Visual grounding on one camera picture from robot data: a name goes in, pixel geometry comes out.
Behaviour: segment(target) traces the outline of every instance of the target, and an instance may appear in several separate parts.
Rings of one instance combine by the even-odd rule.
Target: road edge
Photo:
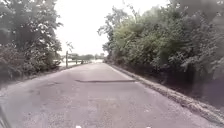
[[[176,92],[172,89],[169,89],[159,83],[155,83],[150,80],[147,80],[147,79],[143,78],[142,76],[131,73],[131,72],[129,72],[125,69],[122,69],[118,66],[111,65],[111,64],[108,64],[108,65],[110,67],[128,75],[129,77],[132,77],[132,78],[138,80],[146,87],[149,87],[149,88],[159,92],[163,96],[166,96],[169,99],[177,102],[182,107],[188,108],[190,111],[204,117],[208,121],[224,127],[224,117],[223,117],[223,115],[221,115],[219,113],[219,110],[217,110],[216,108],[214,108],[210,105],[207,105],[205,103],[199,102],[197,100],[194,100],[190,97],[187,97],[187,96],[185,96],[179,92]]]

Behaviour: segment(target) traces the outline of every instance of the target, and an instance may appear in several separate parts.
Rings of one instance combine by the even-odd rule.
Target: sky
[[[66,42],[72,42],[73,53],[103,53],[102,45],[107,38],[106,35],[99,36],[97,30],[104,25],[104,17],[113,6],[124,7],[123,1],[140,13],[167,3],[167,0],[58,0],[55,9],[60,15],[58,21],[63,24],[56,30],[57,38],[62,42],[60,54],[68,49]]]

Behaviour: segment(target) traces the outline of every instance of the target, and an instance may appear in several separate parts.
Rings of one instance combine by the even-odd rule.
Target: green foliage
[[[61,44],[55,0],[4,0],[0,3],[1,78],[55,68]]]
[[[109,14],[99,29],[108,35],[103,49],[109,53],[109,61],[163,80],[189,84],[210,78],[221,63],[223,55],[215,51],[223,42],[223,32],[207,22],[203,10],[188,15],[178,4],[170,4],[143,15],[135,13],[135,17],[117,15],[121,13]]]

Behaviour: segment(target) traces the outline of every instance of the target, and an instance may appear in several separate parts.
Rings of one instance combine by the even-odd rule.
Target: paved path
[[[103,63],[18,83],[0,95],[13,128],[216,128]]]

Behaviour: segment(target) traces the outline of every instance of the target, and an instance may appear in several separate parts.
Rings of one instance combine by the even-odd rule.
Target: stone curb
[[[126,71],[126,70],[124,70],[120,67],[117,67],[115,65],[110,65],[110,66],[112,68],[117,69],[118,71],[121,71],[122,73],[134,78],[134,79],[139,80],[144,85],[147,85],[147,87],[149,87],[153,90],[156,90],[157,92],[168,97],[169,99],[172,99],[175,102],[179,103],[182,107],[186,107],[190,111],[197,113],[198,115],[204,117],[205,119],[207,119],[213,123],[216,123],[219,126],[224,127],[224,117],[223,117],[223,115],[220,114],[219,110],[217,110],[216,108],[214,108],[210,105],[204,104],[202,102],[199,102],[197,100],[194,100],[190,97],[187,97],[179,92],[173,91],[161,84],[147,80],[139,75],[136,75],[134,73]]]

